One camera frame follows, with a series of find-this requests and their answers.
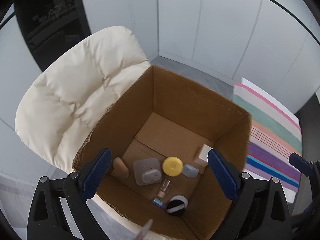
striped mat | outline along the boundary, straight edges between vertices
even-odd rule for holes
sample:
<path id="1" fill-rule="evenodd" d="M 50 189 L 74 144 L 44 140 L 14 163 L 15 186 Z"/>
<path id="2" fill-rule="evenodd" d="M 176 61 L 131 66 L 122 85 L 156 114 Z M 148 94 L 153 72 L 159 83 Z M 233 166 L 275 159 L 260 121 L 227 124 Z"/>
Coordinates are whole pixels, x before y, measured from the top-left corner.
<path id="1" fill-rule="evenodd" d="M 245 171 L 256 179 L 280 179 L 287 202 L 298 192 L 300 171 L 289 164 L 289 155 L 301 156 L 298 119 L 277 100 L 246 79 L 236 83 L 232 101 L 252 115 Z"/>

cardboard box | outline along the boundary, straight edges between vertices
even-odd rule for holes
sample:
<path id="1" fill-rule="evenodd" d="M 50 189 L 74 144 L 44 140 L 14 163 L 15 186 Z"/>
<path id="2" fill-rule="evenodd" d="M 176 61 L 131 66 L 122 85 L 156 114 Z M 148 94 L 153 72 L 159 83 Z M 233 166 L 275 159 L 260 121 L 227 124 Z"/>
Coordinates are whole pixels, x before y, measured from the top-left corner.
<path id="1" fill-rule="evenodd" d="M 117 212 L 151 230 L 174 239 L 209 239 L 223 221 L 230 201 L 225 198 L 210 168 L 193 159 L 203 144 L 215 147 L 241 171 L 244 168 L 251 116 L 244 109 L 202 85 L 152 66 L 110 108 L 92 130 L 73 161 L 79 171 L 102 147 L 121 157 L 130 176 L 120 182 L 110 176 L 97 194 Z M 189 199 L 181 217 L 173 217 L 151 203 L 158 184 L 138 186 L 132 163 L 149 157 L 163 161 L 177 156 L 200 169 L 197 178 L 179 175 L 166 199 L 182 193 Z"/>

white cushion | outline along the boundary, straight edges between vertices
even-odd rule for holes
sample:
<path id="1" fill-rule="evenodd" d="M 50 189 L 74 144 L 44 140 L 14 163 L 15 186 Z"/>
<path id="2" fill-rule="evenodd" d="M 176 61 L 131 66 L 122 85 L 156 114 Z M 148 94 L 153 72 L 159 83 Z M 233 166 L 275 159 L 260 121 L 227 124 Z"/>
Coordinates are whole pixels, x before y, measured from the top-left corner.
<path id="1" fill-rule="evenodd" d="M 17 109 L 16 133 L 40 157 L 71 173 L 93 127 L 148 67 L 125 27 L 92 34 L 33 82 Z"/>

green stripe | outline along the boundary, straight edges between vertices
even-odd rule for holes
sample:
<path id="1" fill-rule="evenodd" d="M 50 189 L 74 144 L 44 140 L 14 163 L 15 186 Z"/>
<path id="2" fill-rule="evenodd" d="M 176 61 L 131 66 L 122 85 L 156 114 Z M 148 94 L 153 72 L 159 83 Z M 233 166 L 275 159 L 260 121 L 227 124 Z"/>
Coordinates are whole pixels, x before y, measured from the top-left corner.
<path id="1" fill-rule="evenodd" d="M 276 120 L 274 120 L 272 117 L 267 115 L 265 112 L 263 112 L 259 108 L 243 100 L 238 95 L 233 95 L 232 101 L 237 105 L 241 106 L 242 108 L 244 108 L 245 110 L 247 110 L 252 115 L 253 120 L 255 120 L 259 124 L 263 125 L 265 128 L 272 131 L 274 134 L 279 136 L 282 140 L 290 144 L 299 153 L 301 153 L 302 144 L 299 141 L 299 139 L 295 137 L 292 133 L 290 133 L 281 124 L 279 124 Z"/>

yellow lid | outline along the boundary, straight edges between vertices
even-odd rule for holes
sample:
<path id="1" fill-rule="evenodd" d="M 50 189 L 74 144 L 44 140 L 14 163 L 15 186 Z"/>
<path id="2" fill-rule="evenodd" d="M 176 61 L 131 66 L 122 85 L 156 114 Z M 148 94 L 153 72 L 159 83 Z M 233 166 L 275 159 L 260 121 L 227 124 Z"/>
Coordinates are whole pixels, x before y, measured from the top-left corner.
<path id="1" fill-rule="evenodd" d="M 177 157 L 169 157 L 162 163 L 162 169 L 165 174 L 171 177 L 178 176 L 183 169 L 182 161 Z"/>

